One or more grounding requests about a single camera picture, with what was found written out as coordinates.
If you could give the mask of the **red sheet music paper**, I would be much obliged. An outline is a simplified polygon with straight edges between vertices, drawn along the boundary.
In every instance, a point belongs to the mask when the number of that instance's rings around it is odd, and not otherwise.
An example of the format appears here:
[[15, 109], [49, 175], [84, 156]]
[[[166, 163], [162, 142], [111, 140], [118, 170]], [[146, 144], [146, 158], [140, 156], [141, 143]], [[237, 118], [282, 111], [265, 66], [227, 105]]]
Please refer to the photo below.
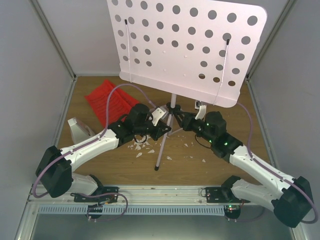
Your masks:
[[131, 110], [132, 107], [134, 107], [136, 104], [139, 103], [137, 99], [132, 97], [130, 94], [122, 90], [121, 88], [117, 88], [116, 93], [120, 97], [121, 105], [124, 108], [124, 112], [127, 114]]

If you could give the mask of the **white tripod music stand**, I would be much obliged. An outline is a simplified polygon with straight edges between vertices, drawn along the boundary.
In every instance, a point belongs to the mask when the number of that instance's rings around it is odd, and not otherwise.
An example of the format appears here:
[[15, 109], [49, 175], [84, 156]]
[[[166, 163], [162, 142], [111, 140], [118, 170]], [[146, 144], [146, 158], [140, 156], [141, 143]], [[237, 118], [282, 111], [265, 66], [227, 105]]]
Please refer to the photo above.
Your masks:
[[216, 0], [109, 0], [119, 76], [222, 108], [236, 105], [268, 14]]

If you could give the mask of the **white metronome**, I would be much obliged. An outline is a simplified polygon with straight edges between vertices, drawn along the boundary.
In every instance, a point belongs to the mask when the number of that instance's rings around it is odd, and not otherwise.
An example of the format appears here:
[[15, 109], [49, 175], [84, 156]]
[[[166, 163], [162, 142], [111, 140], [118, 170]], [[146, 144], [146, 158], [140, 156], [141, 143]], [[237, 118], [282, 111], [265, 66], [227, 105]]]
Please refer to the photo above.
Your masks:
[[88, 125], [76, 117], [68, 119], [67, 123], [69, 125], [71, 139], [74, 144], [79, 144], [96, 135]]

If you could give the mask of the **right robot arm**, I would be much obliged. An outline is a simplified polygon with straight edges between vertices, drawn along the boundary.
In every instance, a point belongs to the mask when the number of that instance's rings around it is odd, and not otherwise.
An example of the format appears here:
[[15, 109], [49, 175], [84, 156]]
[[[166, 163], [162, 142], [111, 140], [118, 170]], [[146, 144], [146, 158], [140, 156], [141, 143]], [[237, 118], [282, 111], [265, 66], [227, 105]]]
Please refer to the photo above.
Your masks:
[[319, 213], [313, 201], [310, 183], [300, 176], [294, 178], [261, 160], [249, 147], [227, 132], [227, 122], [218, 111], [205, 115], [173, 110], [179, 126], [186, 132], [194, 132], [210, 143], [210, 149], [220, 159], [248, 173], [260, 184], [255, 185], [241, 178], [229, 180], [221, 190], [228, 203], [236, 199], [247, 200], [272, 211], [276, 218], [290, 228], [298, 224], [313, 224]]

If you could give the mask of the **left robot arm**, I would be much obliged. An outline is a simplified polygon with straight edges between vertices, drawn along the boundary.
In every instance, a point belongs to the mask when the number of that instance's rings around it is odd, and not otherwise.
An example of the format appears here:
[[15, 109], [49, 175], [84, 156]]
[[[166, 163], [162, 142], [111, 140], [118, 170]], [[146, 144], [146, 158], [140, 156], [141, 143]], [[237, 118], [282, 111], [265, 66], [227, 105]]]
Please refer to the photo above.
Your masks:
[[62, 149], [54, 145], [47, 148], [35, 171], [37, 179], [32, 189], [35, 191], [38, 183], [42, 183], [52, 198], [76, 193], [98, 202], [103, 197], [98, 179], [93, 175], [76, 174], [75, 170], [96, 156], [131, 142], [136, 136], [158, 140], [171, 130], [163, 122], [167, 114], [161, 107], [150, 111], [146, 105], [138, 103], [97, 135]]

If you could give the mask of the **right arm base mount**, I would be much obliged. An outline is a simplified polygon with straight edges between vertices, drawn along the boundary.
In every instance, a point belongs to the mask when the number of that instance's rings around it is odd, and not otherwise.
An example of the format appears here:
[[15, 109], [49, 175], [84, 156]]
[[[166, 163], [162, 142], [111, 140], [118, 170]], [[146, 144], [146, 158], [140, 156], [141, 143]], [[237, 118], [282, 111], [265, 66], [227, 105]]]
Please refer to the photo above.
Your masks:
[[207, 203], [231, 203], [235, 199], [231, 189], [226, 186], [205, 187], [203, 190]]

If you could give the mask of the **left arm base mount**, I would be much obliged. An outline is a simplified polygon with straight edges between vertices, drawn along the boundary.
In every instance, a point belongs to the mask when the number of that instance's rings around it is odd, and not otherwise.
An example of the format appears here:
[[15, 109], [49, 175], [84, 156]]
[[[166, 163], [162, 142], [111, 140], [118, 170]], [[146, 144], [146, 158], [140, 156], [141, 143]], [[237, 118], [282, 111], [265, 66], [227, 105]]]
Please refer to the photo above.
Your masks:
[[71, 193], [76, 203], [116, 203], [118, 201], [117, 194], [119, 187], [103, 186], [96, 189], [91, 195], [84, 196], [79, 193]]

